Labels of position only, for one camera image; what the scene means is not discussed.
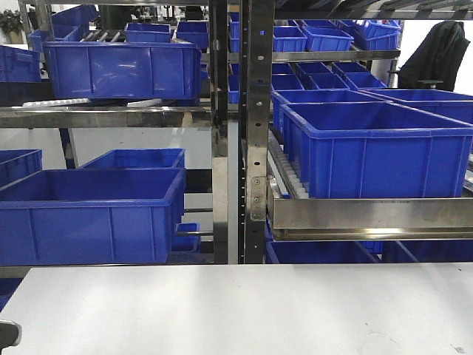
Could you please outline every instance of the metal shelving rack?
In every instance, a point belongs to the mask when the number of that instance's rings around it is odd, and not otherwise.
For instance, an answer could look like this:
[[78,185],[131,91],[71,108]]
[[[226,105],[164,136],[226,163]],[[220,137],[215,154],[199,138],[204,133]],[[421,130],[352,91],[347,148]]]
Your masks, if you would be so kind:
[[[20,0],[24,8],[25,0]],[[46,107],[0,109],[0,127],[211,127],[215,263],[227,263],[228,241],[238,238],[240,263],[261,263],[265,253],[265,222],[277,240],[377,240],[473,238],[473,199],[297,200],[283,199],[267,165],[270,122],[271,63],[295,61],[350,61],[396,59],[399,51],[273,53],[275,18],[396,18],[470,19],[473,6],[439,6],[429,0],[365,0],[363,7],[345,10],[277,11],[275,0],[36,0],[40,29],[52,35],[51,4],[173,4],[209,6],[210,53],[203,56],[211,68],[211,100],[199,107]],[[240,51],[228,53],[227,5],[239,4]],[[228,63],[240,63],[239,105],[228,105]],[[229,123],[239,126],[237,161],[229,161]],[[232,214],[232,177],[229,164],[238,165],[238,215]],[[192,174],[199,180],[200,174]],[[279,171],[282,183],[291,189]],[[228,227],[238,220],[237,229]]]

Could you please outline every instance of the blue plastic bin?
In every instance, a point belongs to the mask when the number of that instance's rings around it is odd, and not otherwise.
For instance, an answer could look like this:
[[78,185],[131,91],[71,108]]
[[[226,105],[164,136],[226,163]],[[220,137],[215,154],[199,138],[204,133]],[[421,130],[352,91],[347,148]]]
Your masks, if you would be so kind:
[[458,197],[473,126],[387,102],[288,104],[284,150],[310,197]]
[[181,21],[177,24],[176,37],[195,43],[201,50],[208,48],[207,21]]
[[56,98],[200,96],[195,44],[44,42]]
[[[81,32],[79,26],[66,26],[63,24],[54,24],[55,41],[60,42],[77,42],[81,40]],[[36,52],[43,52],[43,41],[39,30],[30,34],[31,44]]]
[[274,52],[304,52],[307,37],[294,26],[276,26],[273,34]]
[[378,260],[358,242],[267,242],[266,263],[378,263]]
[[373,102],[382,101],[381,98],[367,95],[362,92],[349,90],[287,90],[273,91],[273,125],[283,132],[284,124],[281,105],[298,103],[320,102]]
[[40,171],[41,157],[40,149],[0,150],[0,187]]
[[337,61],[332,63],[332,71],[344,78],[347,72],[370,72],[356,61]]
[[353,90],[361,89],[383,89],[386,84],[376,78],[370,72],[348,72],[345,73],[345,83]]
[[330,20],[301,20],[299,25],[301,27],[336,28],[336,24]]
[[0,81],[41,81],[39,52],[0,46]]
[[385,100],[473,124],[473,96],[431,89],[367,90]]
[[6,306],[23,279],[0,279],[0,311]]
[[297,63],[297,76],[305,87],[310,87],[309,74],[322,74],[323,72],[331,72],[330,69],[320,61]]
[[163,263],[184,169],[43,170],[0,189],[0,265]]
[[171,41],[173,31],[168,24],[136,24],[125,26],[127,42],[165,42]]
[[309,88],[317,89],[348,89],[348,85],[336,74],[309,74]]
[[273,63],[273,74],[294,74],[289,63]]
[[230,37],[239,38],[239,13],[228,13]]
[[239,38],[230,37],[228,40],[230,41],[230,52],[239,53]]
[[272,90],[303,90],[301,82],[295,74],[278,74],[271,76]]
[[355,21],[355,28],[365,38],[388,36],[401,31],[401,26],[396,20]]
[[395,50],[398,47],[400,33],[365,38],[358,31],[353,33],[355,43],[362,50]]
[[336,28],[304,27],[307,36],[306,50],[327,52],[350,50],[353,37]]
[[52,24],[79,26],[81,38],[89,33],[89,23],[99,16],[95,5],[79,5],[51,16]]
[[238,104],[239,102],[239,76],[228,76],[228,102],[230,104]]
[[184,168],[181,148],[114,149],[81,166],[81,169]]

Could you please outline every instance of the empty bin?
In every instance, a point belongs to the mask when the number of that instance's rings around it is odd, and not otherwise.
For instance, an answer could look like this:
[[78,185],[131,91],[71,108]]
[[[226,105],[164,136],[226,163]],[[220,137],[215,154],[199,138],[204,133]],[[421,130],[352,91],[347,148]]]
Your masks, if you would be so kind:
[[184,149],[114,149],[81,169],[183,168]]
[[298,27],[274,27],[273,50],[274,52],[304,52],[307,37]]
[[285,152],[316,198],[458,197],[473,126],[386,102],[288,104]]
[[311,89],[348,89],[344,81],[336,74],[310,74],[309,88]]
[[348,72],[345,73],[345,82],[353,90],[360,89],[383,89],[386,84],[376,78],[370,72]]
[[184,169],[44,170],[0,189],[0,265],[163,263]]

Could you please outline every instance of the black jacket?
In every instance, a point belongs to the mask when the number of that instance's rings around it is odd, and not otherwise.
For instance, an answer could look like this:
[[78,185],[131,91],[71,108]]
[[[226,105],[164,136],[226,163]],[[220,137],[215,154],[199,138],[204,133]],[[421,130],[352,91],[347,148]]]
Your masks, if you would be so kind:
[[463,22],[444,21],[436,24],[399,72],[402,89],[422,89],[419,80],[442,80],[437,89],[453,91],[458,69],[469,41],[465,39]]

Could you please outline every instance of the white table surface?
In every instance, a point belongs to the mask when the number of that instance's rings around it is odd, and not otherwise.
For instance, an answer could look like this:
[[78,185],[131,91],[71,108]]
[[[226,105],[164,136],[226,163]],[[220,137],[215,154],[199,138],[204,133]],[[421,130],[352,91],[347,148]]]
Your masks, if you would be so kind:
[[3,354],[472,354],[473,264],[34,268]]

